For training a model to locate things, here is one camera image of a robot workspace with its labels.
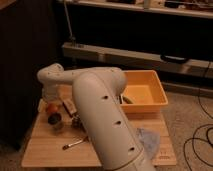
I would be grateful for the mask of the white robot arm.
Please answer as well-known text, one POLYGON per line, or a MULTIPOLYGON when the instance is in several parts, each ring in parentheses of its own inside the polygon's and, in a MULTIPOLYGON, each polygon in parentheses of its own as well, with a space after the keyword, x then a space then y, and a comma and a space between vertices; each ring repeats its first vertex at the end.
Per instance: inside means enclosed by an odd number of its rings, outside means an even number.
POLYGON ((72 87, 77 113, 105 171, 156 171, 117 100, 126 87, 121 69, 66 70, 55 63, 39 70, 37 78, 48 101, 54 86, 72 87))

